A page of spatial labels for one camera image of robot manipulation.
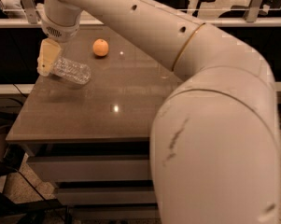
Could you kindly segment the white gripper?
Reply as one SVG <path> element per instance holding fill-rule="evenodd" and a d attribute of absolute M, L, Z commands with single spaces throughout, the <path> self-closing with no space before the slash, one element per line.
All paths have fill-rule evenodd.
<path fill-rule="evenodd" d="M 37 58 L 37 72 L 39 75 L 47 77 L 62 50 L 57 42 L 64 43 L 71 40 L 77 34 L 79 25 L 61 26 L 51 21 L 46 15 L 42 17 L 41 21 L 42 30 L 48 38 L 41 42 Z"/>

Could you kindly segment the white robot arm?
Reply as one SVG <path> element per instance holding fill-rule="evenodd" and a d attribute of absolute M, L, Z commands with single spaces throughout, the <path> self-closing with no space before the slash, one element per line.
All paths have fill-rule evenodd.
<path fill-rule="evenodd" d="M 281 139 L 274 75 L 248 44 L 153 0 L 45 0 L 53 38 L 88 12 L 181 81 L 151 128 L 162 224 L 278 224 Z"/>

